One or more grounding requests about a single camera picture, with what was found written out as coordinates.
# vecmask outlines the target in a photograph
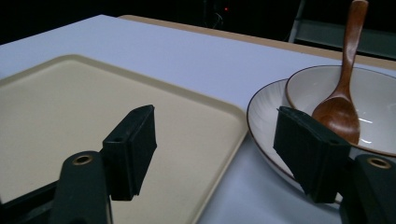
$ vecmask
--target bowl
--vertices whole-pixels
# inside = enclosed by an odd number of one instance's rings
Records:
[[[292,108],[312,115],[338,83],[339,65],[303,69],[286,83],[286,97]],[[362,153],[384,156],[396,161],[396,78],[355,67],[350,94],[361,125],[359,143],[351,144],[350,156]]]

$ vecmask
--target brown spoon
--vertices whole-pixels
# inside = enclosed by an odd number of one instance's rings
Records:
[[[312,117],[345,138],[349,143],[358,144],[361,134],[359,117],[352,103],[349,81],[355,62],[356,50],[361,37],[368,2],[354,0],[349,8],[344,34],[341,76],[332,94],[314,110]]]

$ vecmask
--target table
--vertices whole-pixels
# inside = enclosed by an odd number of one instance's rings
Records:
[[[253,36],[134,16],[99,15],[0,46],[0,77],[65,54],[81,54],[232,103],[246,111],[271,82],[341,54]],[[358,57],[357,66],[396,77],[396,62]],[[265,163],[247,135],[201,223],[341,223]]]

